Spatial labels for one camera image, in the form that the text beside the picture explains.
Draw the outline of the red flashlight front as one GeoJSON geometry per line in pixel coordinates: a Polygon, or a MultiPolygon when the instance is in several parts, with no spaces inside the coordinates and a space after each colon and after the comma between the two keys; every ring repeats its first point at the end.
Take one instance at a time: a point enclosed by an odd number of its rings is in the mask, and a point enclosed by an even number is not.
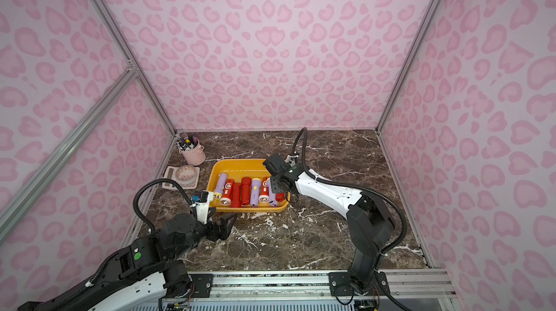
{"type": "Polygon", "coordinates": [[[268,204],[269,201],[270,201],[268,180],[269,180],[269,177],[263,178],[263,181],[262,181],[262,184],[261,184],[261,190],[260,190],[260,194],[259,194],[259,202],[262,203],[262,204],[268,204]]]}

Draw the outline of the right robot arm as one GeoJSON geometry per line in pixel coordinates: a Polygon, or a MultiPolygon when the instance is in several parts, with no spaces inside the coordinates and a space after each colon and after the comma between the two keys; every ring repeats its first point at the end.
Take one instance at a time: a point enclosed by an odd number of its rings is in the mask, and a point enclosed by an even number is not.
{"type": "Polygon", "coordinates": [[[271,175],[271,188],[280,193],[315,199],[343,216],[347,221],[355,255],[349,272],[349,284],[357,294],[371,290],[380,257],[395,231],[395,222],[385,200],[362,186],[341,184],[306,170],[300,163],[272,165],[264,162],[271,175]]]}

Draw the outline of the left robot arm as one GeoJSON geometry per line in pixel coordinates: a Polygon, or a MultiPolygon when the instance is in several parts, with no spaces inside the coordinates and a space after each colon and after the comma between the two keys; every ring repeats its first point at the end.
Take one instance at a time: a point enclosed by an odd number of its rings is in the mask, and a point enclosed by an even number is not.
{"type": "Polygon", "coordinates": [[[204,240],[226,240],[237,219],[225,215],[218,222],[202,223],[191,214],[181,213],[160,229],[136,239],[132,244],[111,253],[95,273],[65,293],[46,302],[26,302],[19,310],[100,310],[102,302],[124,300],[132,294],[136,302],[140,293],[164,298],[190,298],[206,286],[197,287],[189,276],[183,254],[204,240]]]}

